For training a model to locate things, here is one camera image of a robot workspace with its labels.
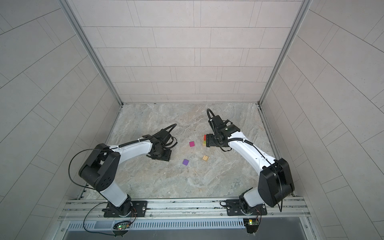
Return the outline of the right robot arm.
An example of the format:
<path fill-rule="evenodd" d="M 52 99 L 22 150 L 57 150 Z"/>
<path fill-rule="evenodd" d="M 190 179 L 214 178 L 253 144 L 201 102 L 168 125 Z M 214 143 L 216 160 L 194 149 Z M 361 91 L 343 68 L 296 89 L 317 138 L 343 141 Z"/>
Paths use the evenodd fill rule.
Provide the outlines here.
<path fill-rule="evenodd" d="M 207 109 L 209 125 L 213 133 L 206 135 L 206 147 L 218 147 L 223 152 L 229 148 L 239 153 L 257 172 L 258 187 L 251 188 L 239 196 L 239 203 L 225 201 L 221 206 L 239 208 L 244 215 L 262 215 L 261 208 L 278 206 L 283 210 L 283 199 L 294 190 L 294 181 L 288 162 L 276 159 L 258 148 L 230 120 L 223 121 Z"/>

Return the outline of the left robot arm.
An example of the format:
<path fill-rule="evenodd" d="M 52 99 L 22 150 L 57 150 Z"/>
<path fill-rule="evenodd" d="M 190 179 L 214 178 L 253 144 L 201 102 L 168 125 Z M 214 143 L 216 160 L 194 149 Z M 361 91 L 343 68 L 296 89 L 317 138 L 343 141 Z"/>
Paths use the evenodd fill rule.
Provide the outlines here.
<path fill-rule="evenodd" d="M 122 165 L 139 156 L 168 162 L 171 159 L 172 148 L 177 144 L 178 140 L 168 131 L 160 131 L 152 136 L 145 135 L 120 145 L 99 144 L 92 149 L 78 174 L 107 200 L 106 207 L 102 209 L 105 218 L 135 216 L 135 204 L 131 196 L 116 180 L 118 171 Z"/>

